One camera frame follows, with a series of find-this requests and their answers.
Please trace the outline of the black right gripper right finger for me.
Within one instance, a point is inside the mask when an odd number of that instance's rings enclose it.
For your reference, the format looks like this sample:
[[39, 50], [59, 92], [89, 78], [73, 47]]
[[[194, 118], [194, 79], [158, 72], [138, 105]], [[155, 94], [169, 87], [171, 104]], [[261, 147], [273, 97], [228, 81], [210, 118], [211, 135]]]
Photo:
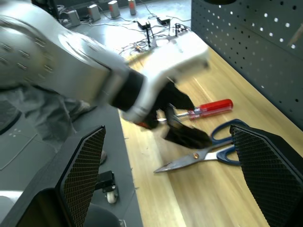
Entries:
[[303, 227], [303, 157], [282, 137], [232, 125], [245, 182], [270, 227]]

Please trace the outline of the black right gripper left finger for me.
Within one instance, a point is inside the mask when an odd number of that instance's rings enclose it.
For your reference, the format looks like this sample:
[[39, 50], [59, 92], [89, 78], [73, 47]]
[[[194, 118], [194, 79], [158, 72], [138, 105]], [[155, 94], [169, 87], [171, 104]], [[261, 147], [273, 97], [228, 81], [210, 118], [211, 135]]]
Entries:
[[105, 134], [105, 126], [99, 126], [69, 137], [37, 172], [0, 227], [83, 227]]

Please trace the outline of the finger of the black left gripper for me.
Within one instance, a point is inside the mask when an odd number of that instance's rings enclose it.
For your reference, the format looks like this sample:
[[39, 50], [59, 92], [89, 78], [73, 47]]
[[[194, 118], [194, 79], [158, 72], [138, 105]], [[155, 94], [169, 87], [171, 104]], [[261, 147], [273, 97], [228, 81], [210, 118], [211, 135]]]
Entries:
[[195, 108], [190, 97], [174, 86], [174, 107], [182, 110], [193, 110]]
[[170, 127], [164, 139], [190, 149], [203, 149], [212, 145], [206, 132], [185, 125]]

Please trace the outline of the grey metal pegboard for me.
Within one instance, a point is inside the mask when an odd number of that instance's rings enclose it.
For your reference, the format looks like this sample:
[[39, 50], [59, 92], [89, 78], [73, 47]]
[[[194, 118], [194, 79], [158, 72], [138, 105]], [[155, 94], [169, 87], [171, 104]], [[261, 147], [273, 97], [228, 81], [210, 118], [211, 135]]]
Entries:
[[297, 127], [303, 130], [303, 0], [192, 0], [191, 26]]

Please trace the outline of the silver robot body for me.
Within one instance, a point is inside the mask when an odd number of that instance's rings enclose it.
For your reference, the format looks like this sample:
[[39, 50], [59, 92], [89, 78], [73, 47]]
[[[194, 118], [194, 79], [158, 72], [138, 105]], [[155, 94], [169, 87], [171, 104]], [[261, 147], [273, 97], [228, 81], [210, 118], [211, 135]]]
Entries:
[[0, 216], [5, 216], [15, 205], [23, 191], [2, 191], [0, 190]]

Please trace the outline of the person in grey trousers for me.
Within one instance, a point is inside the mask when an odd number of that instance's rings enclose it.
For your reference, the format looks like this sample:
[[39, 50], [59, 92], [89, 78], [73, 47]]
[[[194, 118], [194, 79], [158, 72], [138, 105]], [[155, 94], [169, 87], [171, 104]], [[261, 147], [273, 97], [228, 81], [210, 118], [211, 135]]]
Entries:
[[40, 87], [0, 89], [0, 100], [17, 108], [35, 128], [42, 141], [60, 151], [76, 130], [73, 122], [96, 107]]

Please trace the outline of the grey box with rounded corners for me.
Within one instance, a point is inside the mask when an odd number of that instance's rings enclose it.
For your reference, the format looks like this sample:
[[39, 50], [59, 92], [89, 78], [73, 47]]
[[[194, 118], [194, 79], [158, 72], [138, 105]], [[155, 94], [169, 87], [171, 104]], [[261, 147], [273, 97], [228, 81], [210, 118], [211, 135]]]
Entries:
[[101, 19], [100, 12], [98, 9], [98, 5], [92, 4], [87, 6], [89, 17], [92, 21], [98, 21]]
[[70, 10], [67, 12], [67, 15], [69, 17], [69, 21], [72, 27], [80, 25], [80, 18], [77, 10]]

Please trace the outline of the blue handled scissors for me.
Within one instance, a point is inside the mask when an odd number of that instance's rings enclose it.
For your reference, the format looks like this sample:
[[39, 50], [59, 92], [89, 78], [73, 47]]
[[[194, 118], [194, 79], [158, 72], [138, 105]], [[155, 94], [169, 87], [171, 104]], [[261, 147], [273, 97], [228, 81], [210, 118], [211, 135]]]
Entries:
[[185, 155], [171, 161], [154, 171], [155, 174], [163, 173], [167, 171], [172, 171], [180, 168], [184, 168], [186, 166], [193, 165], [198, 162], [203, 161], [212, 161], [216, 160], [222, 162], [227, 165], [231, 166], [239, 166], [240, 162], [237, 160], [231, 160], [227, 156], [235, 151], [235, 146], [233, 145], [232, 136], [223, 138], [223, 139], [216, 139], [215, 134], [218, 133], [220, 130], [227, 128], [231, 125], [239, 125], [239, 126], [246, 126], [244, 121], [240, 119], [233, 119], [227, 121], [219, 126], [217, 126], [211, 133], [210, 139], [212, 141], [212, 145], [203, 149], [199, 149], [191, 154]]

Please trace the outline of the red handled screwdriver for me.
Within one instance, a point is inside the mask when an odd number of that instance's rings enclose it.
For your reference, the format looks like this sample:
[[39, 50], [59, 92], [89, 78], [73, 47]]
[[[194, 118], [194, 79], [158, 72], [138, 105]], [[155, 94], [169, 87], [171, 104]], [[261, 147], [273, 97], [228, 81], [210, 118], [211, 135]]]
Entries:
[[216, 114], [231, 111], [233, 109], [233, 102], [230, 99], [219, 100], [211, 103], [206, 103], [197, 106], [194, 110], [187, 111], [185, 113], [179, 113], [176, 116], [178, 118], [188, 116], [192, 121], [198, 118], [204, 118]]

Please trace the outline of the black caster wheel bracket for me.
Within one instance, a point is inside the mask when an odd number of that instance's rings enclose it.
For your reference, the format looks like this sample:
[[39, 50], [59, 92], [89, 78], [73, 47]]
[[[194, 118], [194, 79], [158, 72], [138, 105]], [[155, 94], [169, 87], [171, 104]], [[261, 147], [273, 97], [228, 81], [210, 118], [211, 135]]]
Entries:
[[108, 203], [114, 204], [119, 196], [118, 186], [116, 185], [115, 175], [112, 171], [98, 174], [95, 191], [101, 190]]

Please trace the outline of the black upright post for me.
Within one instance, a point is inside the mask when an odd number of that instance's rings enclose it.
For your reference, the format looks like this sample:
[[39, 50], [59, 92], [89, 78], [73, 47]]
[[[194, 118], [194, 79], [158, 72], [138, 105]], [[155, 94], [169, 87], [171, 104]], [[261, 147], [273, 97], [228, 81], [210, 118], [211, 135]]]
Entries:
[[150, 29], [151, 25], [150, 25], [150, 23], [147, 23], [147, 22], [146, 22], [145, 25], [146, 25], [145, 30], [146, 30], [147, 44], [148, 44], [148, 47], [150, 48], [151, 47], [151, 42], [150, 42], [149, 29]]

